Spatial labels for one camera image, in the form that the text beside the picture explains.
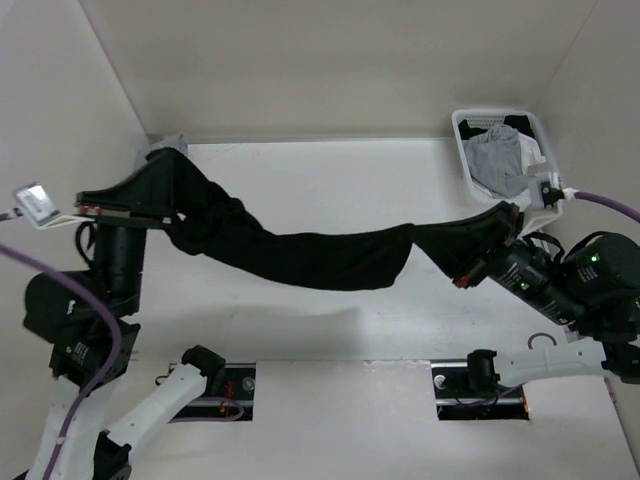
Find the black tank top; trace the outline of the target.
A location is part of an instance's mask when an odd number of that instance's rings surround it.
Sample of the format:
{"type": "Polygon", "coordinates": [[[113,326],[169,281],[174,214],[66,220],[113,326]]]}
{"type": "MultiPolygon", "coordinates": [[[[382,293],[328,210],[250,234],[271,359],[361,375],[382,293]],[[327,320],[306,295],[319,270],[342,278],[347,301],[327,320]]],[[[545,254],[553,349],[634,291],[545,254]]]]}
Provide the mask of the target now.
{"type": "Polygon", "coordinates": [[[328,291],[392,286],[414,244],[415,224],[355,234],[274,234],[175,150],[174,208],[167,234],[186,254],[204,255],[266,280],[328,291]]]}

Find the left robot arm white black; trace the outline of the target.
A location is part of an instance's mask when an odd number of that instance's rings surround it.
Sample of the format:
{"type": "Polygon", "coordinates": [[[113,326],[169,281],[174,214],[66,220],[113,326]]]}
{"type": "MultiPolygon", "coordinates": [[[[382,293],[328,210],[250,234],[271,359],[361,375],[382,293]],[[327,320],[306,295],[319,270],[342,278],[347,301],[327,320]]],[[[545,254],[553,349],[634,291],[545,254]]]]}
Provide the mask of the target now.
{"type": "Polygon", "coordinates": [[[197,176],[180,151],[162,148],[121,183],[77,195],[74,222],[94,232],[83,271],[61,272],[12,247],[3,256],[34,269],[24,327],[51,348],[54,397],[29,479],[126,479],[135,455],[198,397],[224,387],[225,360],[189,348],[168,378],[127,416],[104,423],[140,327],[146,238],[176,225],[180,190],[197,176]]]}

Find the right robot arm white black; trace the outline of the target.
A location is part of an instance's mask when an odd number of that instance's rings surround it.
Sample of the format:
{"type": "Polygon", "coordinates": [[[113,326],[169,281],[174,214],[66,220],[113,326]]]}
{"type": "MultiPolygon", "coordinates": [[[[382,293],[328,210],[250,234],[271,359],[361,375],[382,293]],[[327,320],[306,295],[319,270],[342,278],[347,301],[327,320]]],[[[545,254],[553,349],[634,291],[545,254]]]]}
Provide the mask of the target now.
{"type": "Polygon", "coordinates": [[[490,279],[554,324],[572,343],[512,355],[468,354],[464,384],[494,395],[547,378],[616,376],[639,381],[639,247],[629,237],[596,231],[565,250],[507,202],[474,217],[416,227],[414,243],[459,289],[490,279]]]}

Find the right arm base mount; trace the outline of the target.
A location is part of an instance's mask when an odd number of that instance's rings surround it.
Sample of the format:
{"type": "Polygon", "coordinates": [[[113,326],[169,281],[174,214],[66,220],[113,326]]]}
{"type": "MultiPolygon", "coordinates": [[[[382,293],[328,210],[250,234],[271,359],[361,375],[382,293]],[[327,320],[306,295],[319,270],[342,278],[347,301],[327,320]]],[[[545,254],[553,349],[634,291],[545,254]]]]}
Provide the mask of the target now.
{"type": "Polygon", "coordinates": [[[441,421],[528,421],[524,389],[498,386],[488,392],[471,388],[465,361],[430,364],[436,414],[441,421]]]}

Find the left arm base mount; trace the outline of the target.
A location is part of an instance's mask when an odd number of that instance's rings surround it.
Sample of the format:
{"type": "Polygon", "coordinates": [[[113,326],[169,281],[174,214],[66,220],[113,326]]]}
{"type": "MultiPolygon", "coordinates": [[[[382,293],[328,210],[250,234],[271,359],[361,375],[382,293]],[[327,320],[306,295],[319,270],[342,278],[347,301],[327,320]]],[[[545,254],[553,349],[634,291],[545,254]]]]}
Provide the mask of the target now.
{"type": "Polygon", "coordinates": [[[250,422],[254,416],[256,365],[228,365],[220,380],[209,380],[204,393],[171,420],[186,422],[250,422]]]}

